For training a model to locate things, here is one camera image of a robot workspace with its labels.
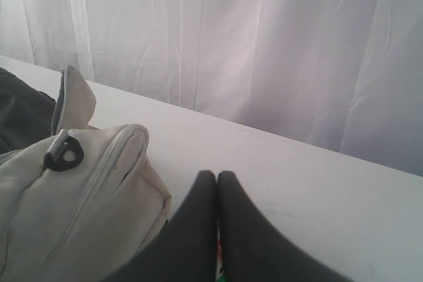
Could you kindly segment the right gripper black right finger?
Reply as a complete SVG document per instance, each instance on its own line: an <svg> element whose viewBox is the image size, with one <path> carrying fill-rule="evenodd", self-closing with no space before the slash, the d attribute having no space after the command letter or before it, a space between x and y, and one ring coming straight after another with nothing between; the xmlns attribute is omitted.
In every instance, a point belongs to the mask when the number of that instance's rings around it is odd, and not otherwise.
<svg viewBox="0 0 423 282"><path fill-rule="evenodd" d="M232 171L217 178L219 233L226 281L349 281L282 235Z"/></svg>

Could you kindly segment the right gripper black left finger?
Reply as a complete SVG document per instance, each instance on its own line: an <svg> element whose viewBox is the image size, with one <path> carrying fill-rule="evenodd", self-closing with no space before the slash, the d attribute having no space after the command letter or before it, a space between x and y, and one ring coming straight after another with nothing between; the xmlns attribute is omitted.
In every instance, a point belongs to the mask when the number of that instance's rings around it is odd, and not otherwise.
<svg viewBox="0 0 423 282"><path fill-rule="evenodd" d="M188 195L162 231L105 281L215 281L217 183L198 173Z"/></svg>

